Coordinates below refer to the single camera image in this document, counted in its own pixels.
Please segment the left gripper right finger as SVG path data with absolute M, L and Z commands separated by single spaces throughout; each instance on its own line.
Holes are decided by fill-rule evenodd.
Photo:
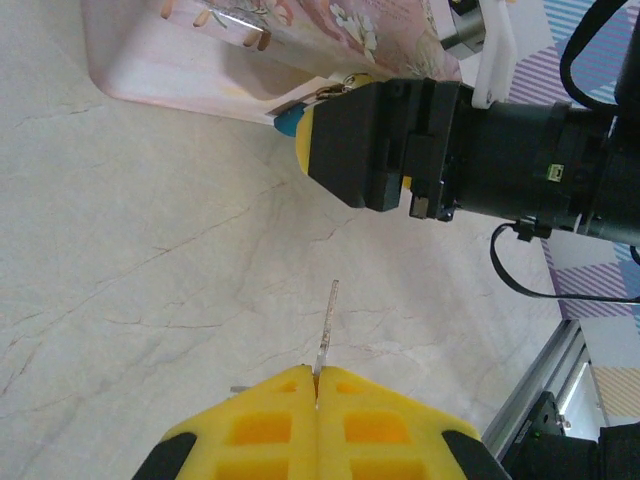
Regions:
M 466 421 L 326 367 L 317 396 L 319 479 L 507 479 Z

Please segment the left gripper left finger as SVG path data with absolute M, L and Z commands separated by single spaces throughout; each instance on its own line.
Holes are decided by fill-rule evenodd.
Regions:
M 312 367 L 289 368 L 170 428 L 135 479 L 315 479 Z

